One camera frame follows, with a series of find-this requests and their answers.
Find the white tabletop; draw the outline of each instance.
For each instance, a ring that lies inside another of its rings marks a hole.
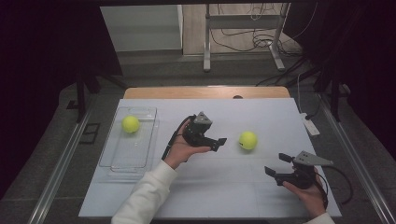
[[[156,165],[173,131],[187,116],[204,111],[213,121],[206,137],[227,138],[218,152],[193,155],[177,168],[178,178],[156,218],[276,218],[306,217],[298,198],[265,174],[264,166],[292,173],[291,164],[278,153],[315,154],[292,98],[120,100],[122,106],[153,106],[159,121],[153,165]],[[259,136],[255,149],[238,145],[240,133]],[[128,198],[134,183],[103,182],[107,171],[97,166],[80,217],[111,217]],[[329,189],[328,212],[340,217]]]

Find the transparent tray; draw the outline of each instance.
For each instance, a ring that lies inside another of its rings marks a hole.
[[[125,116],[139,119],[140,127],[134,133],[126,133],[121,122]],[[151,168],[152,154],[159,122],[155,107],[119,107],[108,133],[99,166],[108,168],[113,180],[134,180]]]

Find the white sleeve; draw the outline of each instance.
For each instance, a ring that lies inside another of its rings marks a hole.
[[[169,186],[176,177],[177,172],[160,161],[154,170],[146,172],[136,183],[131,196],[119,208],[111,223],[149,224],[168,197]]]
[[[315,217],[305,224],[334,224],[334,221],[330,217],[329,213],[323,213],[322,215]]]

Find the yellow tennis ball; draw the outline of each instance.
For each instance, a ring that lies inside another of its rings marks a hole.
[[[253,132],[243,132],[239,136],[239,145],[247,150],[257,146],[257,135]]]
[[[139,129],[140,122],[139,119],[137,119],[136,117],[132,115],[128,115],[125,118],[123,118],[121,125],[122,125],[122,129],[126,133],[134,133]]]

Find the hand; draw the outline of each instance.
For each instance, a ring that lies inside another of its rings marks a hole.
[[[317,181],[322,186],[318,175]],[[309,216],[311,216],[311,218],[315,218],[326,213],[326,209],[323,205],[323,198],[317,186],[313,185],[309,189],[299,189],[287,181],[283,182],[283,186],[295,193],[300,198],[300,200],[303,201],[305,208],[308,210]]]
[[[210,151],[210,147],[192,147],[186,140],[184,140],[182,134],[190,120],[187,120],[180,128],[175,138],[175,142],[169,150],[168,155],[163,160],[172,167],[174,170],[184,161],[187,161],[189,157],[195,153],[204,153]]]

